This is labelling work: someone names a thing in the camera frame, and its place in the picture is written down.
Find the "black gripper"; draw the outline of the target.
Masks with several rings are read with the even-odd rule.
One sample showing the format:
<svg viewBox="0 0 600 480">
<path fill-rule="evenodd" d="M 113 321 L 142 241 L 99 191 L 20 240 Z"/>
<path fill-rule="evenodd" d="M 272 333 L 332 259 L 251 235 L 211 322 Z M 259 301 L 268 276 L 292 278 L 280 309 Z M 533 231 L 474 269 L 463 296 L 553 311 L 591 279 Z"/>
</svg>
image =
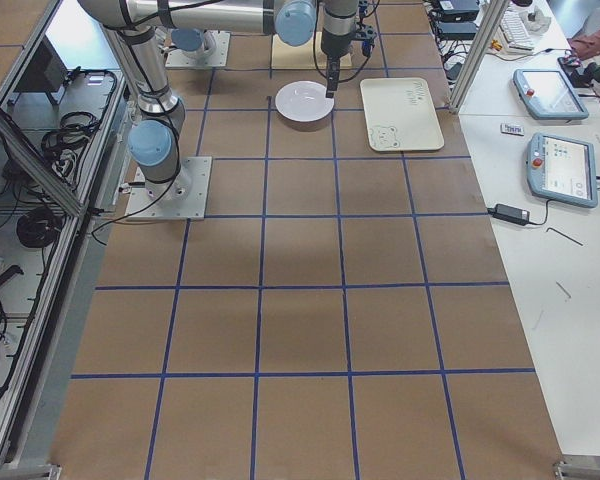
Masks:
<svg viewBox="0 0 600 480">
<path fill-rule="evenodd" d="M 340 70 L 340 59 L 349 51 L 349 45 L 353 38 L 351 32 L 346 34 L 335 34 L 327 29 L 322 30 L 321 50 L 326 55 L 326 93 L 327 98 L 333 98 L 338 89 L 338 77 L 334 74 Z"/>
</svg>

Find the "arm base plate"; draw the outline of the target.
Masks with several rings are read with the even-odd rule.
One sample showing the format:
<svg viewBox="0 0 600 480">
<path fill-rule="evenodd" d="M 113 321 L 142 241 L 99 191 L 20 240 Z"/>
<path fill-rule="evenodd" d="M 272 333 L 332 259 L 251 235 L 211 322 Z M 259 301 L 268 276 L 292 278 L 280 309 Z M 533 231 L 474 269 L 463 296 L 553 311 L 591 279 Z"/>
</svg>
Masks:
<svg viewBox="0 0 600 480">
<path fill-rule="evenodd" d="M 166 56 L 168 69 L 212 69 L 227 63 L 230 33 L 220 30 L 174 29 Z"/>
<path fill-rule="evenodd" d="M 125 214 L 130 222 L 203 220 L 212 170 L 210 156 L 186 157 L 173 184 L 146 182 L 139 167 L 134 181 L 139 187 L 129 191 Z"/>
</svg>

